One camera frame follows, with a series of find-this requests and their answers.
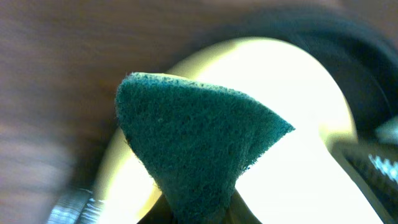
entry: teal felt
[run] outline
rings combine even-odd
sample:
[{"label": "teal felt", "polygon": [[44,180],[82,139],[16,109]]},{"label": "teal felt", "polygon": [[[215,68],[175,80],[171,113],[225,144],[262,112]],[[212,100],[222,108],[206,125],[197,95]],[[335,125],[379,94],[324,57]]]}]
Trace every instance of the teal felt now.
[{"label": "teal felt", "polygon": [[244,93],[146,73],[123,80],[116,111],[179,223],[221,221],[238,177],[294,129]]}]

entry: pale yellow circle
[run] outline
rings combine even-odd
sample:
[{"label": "pale yellow circle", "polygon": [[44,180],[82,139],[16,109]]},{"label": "pale yellow circle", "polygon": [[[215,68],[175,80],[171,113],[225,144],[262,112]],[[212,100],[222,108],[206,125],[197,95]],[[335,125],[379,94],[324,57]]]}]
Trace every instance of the pale yellow circle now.
[{"label": "pale yellow circle", "polygon": [[[274,39],[235,39],[167,73],[242,91],[297,128],[236,183],[261,222],[381,223],[327,150],[336,140],[355,141],[356,129],[337,84],[311,55]],[[99,222],[137,223],[161,192],[120,130],[105,158],[96,188],[97,198],[106,200]]]}]

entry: dark brown wooden surface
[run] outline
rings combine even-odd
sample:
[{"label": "dark brown wooden surface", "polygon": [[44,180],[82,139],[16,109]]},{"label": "dark brown wooden surface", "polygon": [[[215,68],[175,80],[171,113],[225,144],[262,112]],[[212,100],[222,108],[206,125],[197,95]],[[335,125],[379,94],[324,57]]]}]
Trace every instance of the dark brown wooden surface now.
[{"label": "dark brown wooden surface", "polygon": [[[158,71],[198,34],[276,2],[305,1],[1,1],[0,223],[43,223],[65,186],[93,180],[127,73]],[[394,0],[312,2],[398,43]]]}]

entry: black round object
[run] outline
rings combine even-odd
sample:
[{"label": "black round object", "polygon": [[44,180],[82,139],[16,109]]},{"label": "black round object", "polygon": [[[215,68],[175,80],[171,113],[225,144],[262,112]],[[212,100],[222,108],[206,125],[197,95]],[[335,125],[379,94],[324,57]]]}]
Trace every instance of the black round object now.
[{"label": "black round object", "polygon": [[326,9],[259,11],[197,37],[178,53],[174,63],[212,44],[253,36],[284,40],[313,55],[345,95],[360,137],[368,138],[375,128],[398,114],[397,50],[367,25]]}]

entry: felt texture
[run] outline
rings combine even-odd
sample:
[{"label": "felt texture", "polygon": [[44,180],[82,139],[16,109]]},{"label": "felt texture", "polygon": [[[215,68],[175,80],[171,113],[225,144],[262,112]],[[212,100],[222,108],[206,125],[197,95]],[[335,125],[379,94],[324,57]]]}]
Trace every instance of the felt texture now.
[{"label": "felt texture", "polygon": [[147,73],[119,85],[116,113],[179,223],[219,223],[238,177],[294,129],[239,91]]}]

